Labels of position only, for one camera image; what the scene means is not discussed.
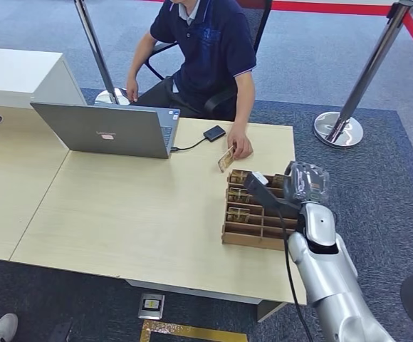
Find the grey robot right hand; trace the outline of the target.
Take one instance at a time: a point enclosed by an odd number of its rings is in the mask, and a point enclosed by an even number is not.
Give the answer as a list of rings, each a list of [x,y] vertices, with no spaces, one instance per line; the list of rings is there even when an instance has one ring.
[[[283,175],[283,192],[286,200],[322,203],[328,199],[330,173],[322,167],[291,161]]]

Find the person's left hand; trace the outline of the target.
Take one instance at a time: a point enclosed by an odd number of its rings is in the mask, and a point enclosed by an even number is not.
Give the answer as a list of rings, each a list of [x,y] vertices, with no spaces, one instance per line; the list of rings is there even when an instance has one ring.
[[[233,148],[234,160],[242,160],[251,156],[253,147],[246,135],[246,124],[233,123],[227,135],[229,148]]]

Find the person's right hand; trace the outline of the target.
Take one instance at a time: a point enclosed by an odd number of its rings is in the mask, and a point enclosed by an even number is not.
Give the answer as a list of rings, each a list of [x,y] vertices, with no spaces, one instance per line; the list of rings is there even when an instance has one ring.
[[[136,103],[138,99],[138,83],[134,75],[130,75],[126,80],[126,94],[127,98],[131,103]]]

